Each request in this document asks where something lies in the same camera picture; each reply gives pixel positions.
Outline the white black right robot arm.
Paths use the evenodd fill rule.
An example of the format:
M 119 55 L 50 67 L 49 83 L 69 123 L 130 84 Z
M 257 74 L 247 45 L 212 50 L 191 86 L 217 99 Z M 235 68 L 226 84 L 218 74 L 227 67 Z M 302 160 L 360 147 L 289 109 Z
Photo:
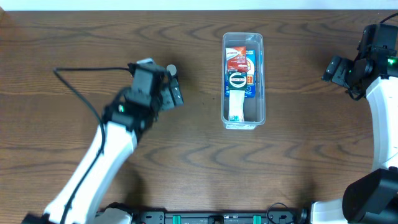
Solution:
M 334 56 L 322 79 L 367 100 L 373 122 L 371 172 L 343 197 L 314 202 L 309 223 L 397 223 L 397 27 L 384 21 L 364 28 L 355 59 Z

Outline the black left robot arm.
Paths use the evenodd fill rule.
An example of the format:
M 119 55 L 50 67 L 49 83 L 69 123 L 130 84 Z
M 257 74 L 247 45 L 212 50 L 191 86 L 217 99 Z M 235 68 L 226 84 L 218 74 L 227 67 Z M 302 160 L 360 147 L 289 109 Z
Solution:
M 121 203 L 100 210 L 110 183 L 133 154 L 142 135 L 158 120 L 159 112 L 183 105 L 175 65 L 162 67 L 151 58 L 125 68 L 131 85 L 95 113 L 98 128 L 90 148 L 66 186 L 41 216 L 28 213 L 26 223 L 134 223 L 134 213 Z

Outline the blue Kool Fever box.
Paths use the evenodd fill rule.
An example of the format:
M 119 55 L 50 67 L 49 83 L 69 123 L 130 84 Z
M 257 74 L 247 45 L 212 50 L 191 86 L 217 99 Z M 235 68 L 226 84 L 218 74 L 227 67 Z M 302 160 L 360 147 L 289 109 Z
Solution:
M 245 73 L 247 73 L 248 85 L 245 90 L 245 97 L 246 98 L 254 98 L 256 95 L 256 75 L 257 75 L 256 51 L 254 49 L 248 49 L 246 47 L 246 58 L 247 58 L 247 63 L 248 63 L 248 71 Z M 229 91 L 230 91 L 228 89 L 228 84 L 227 84 L 227 78 L 228 78 L 229 71 L 234 71 L 234 70 L 227 70 L 227 68 L 226 68 L 225 76 L 224 76 L 224 95 L 225 95 L 225 97 L 229 97 Z

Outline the dark bottle white cap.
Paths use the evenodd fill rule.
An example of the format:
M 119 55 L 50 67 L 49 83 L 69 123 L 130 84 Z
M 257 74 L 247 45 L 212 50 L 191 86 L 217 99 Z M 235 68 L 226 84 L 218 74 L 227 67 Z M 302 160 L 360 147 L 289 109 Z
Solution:
M 174 64 L 167 65 L 166 69 L 170 73 L 171 77 L 177 76 L 177 68 Z

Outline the white green medicine box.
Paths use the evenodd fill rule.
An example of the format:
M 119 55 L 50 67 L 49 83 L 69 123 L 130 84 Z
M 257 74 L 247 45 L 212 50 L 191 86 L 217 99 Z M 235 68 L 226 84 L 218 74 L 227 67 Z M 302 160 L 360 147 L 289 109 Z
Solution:
M 244 90 L 230 90 L 229 91 L 229 111 L 228 119 L 234 122 L 244 121 Z

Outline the red white small box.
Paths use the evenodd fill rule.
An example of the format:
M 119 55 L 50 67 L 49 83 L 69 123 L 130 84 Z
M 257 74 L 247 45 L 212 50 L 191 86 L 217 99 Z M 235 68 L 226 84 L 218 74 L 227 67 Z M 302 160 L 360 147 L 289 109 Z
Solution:
M 227 47 L 225 48 L 226 68 L 237 72 L 247 72 L 248 63 L 246 58 L 246 47 Z

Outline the dark green round tin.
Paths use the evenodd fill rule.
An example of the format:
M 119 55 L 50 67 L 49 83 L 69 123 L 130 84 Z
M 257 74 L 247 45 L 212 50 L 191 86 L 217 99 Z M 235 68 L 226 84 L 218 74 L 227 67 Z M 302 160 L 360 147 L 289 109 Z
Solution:
M 248 85 L 247 73 L 229 71 L 227 84 L 229 90 L 243 90 L 245 91 Z

